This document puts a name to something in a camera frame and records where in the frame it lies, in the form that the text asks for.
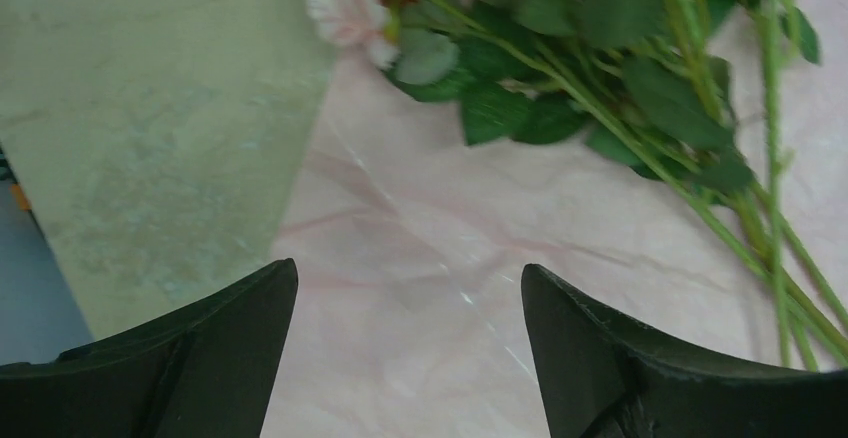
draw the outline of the flower stem bundle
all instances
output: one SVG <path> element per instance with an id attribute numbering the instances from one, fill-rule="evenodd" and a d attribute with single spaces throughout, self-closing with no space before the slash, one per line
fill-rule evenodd
<path id="1" fill-rule="evenodd" d="M 456 100 L 466 144 L 501 139 L 585 146 L 670 187 L 775 297 L 780 361 L 809 337 L 848 366 L 848 312 L 781 211 L 780 74 L 819 64 L 816 32 L 794 0 L 382 0 L 399 57 L 386 76 L 422 102 Z M 710 38 L 734 9 L 761 50 L 767 170 L 736 145 L 731 64 Z M 732 210 L 743 236 L 716 215 Z M 784 265 L 801 264 L 835 323 Z"/>

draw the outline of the green marble surface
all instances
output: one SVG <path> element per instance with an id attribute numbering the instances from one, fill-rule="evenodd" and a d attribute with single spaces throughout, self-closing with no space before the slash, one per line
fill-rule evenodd
<path id="1" fill-rule="evenodd" d="M 0 141 L 95 338 L 267 261 L 333 51 L 301 0 L 0 0 Z"/>

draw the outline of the gray surface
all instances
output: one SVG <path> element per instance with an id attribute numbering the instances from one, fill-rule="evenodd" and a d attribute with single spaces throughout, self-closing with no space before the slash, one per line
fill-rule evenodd
<path id="1" fill-rule="evenodd" d="M 268 263 L 333 67 L 303 0 L 0 0 L 0 140 L 95 338 Z"/>
<path id="2" fill-rule="evenodd" d="M 44 238 L 0 184 L 0 365 L 51 361 L 90 341 Z"/>

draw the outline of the pink marble surface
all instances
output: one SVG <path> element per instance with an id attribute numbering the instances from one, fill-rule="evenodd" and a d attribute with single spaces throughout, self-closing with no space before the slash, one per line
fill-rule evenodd
<path id="1" fill-rule="evenodd" d="M 784 208 L 848 299 L 848 0 L 800 4 L 826 65 L 784 76 Z M 716 48 L 737 64 L 740 146 L 761 169 L 745 32 Z M 413 102 L 356 53 L 312 140 L 272 252 L 301 287 L 265 437 L 548 436 L 519 293 L 531 262 L 683 339 L 777 356 L 772 306 L 724 245 L 669 190 L 577 143 L 467 149 L 453 105 Z"/>

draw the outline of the white flower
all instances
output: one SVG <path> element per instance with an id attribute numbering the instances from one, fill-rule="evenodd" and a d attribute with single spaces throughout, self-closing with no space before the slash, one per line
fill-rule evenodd
<path id="1" fill-rule="evenodd" d="M 390 17 L 380 0 L 306 0 L 306 10 L 324 40 L 341 47 L 362 46 L 382 69 L 397 58 L 398 47 L 383 32 Z"/>

